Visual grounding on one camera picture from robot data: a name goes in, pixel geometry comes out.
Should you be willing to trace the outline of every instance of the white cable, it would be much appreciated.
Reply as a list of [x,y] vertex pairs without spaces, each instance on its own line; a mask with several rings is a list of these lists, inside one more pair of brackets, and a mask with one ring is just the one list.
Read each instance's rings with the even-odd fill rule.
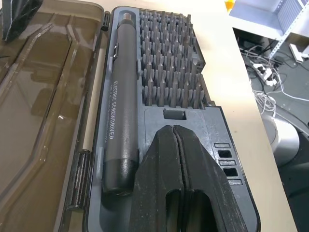
[[273,112],[273,117],[276,115],[276,101],[272,97],[267,96],[264,92],[253,90],[256,103],[263,108],[261,114],[265,111]]
[[287,94],[286,92],[284,92],[284,86],[283,86],[283,83],[282,83],[282,81],[281,81],[281,78],[280,78],[279,73],[278,73],[277,70],[274,69],[274,68],[273,68],[273,71],[275,71],[275,73],[276,73],[276,75],[277,75],[277,77],[278,77],[278,79],[279,79],[279,84],[280,84],[280,87],[281,87],[281,91],[280,91],[280,92],[282,92],[284,95],[286,95],[286,96],[288,96],[288,97],[290,97],[290,98],[297,99],[297,100],[301,100],[301,101],[305,101],[305,102],[309,102],[309,99],[303,99],[303,98],[294,97],[294,96],[292,96],[292,95]]
[[264,47],[261,46],[261,45],[253,46],[252,48],[250,48],[249,50],[247,50],[247,52],[246,52],[246,57],[254,57],[254,58],[258,58],[258,59],[264,60],[264,61],[267,62],[267,65],[269,65],[269,64],[270,64],[270,58],[269,58],[269,60],[267,60],[267,59],[265,59],[265,58],[263,58],[263,57],[261,57],[261,56],[255,55],[255,53],[251,52],[253,49],[255,49],[255,48],[257,48],[257,47],[264,48]]

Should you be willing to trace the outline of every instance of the desk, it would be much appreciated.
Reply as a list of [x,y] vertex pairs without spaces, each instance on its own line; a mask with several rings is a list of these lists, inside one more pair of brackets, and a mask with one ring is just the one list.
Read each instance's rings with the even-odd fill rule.
[[255,103],[247,72],[220,0],[89,0],[112,11],[127,5],[192,15],[210,97],[222,106],[254,201],[262,232],[295,232],[277,166]]

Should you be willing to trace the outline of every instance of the metal shelf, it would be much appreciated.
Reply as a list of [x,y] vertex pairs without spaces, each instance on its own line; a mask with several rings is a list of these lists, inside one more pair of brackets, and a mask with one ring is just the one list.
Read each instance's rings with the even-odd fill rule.
[[236,1],[230,17],[234,28],[277,40],[272,58],[308,7],[309,0],[281,0],[270,12]]

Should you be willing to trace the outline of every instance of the black object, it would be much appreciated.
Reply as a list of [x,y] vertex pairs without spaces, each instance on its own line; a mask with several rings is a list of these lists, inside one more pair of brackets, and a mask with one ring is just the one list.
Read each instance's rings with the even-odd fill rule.
[[223,170],[196,134],[160,129],[135,178],[130,232],[247,232]]
[[111,19],[111,13],[109,11],[106,11],[104,13],[103,25],[101,27],[102,31],[108,31],[110,25],[110,19]]
[[69,205],[69,209],[71,210],[84,210],[87,178],[90,169],[89,164],[91,152],[88,150],[83,150],[78,155],[79,157],[73,186],[72,200]]
[[127,195],[138,167],[136,29],[131,14],[118,24],[118,56],[113,63],[106,149],[104,193]]
[[309,137],[299,132],[299,150],[294,159],[279,168],[279,174],[298,232],[309,231]]
[[2,0],[2,39],[10,42],[28,26],[43,0]]

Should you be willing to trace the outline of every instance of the case lid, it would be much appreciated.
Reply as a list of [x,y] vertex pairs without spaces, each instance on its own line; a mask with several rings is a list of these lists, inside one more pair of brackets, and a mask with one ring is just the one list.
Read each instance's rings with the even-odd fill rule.
[[45,1],[17,39],[0,41],[1,232],[69,229],[57,215],[102,16],[95,4]]

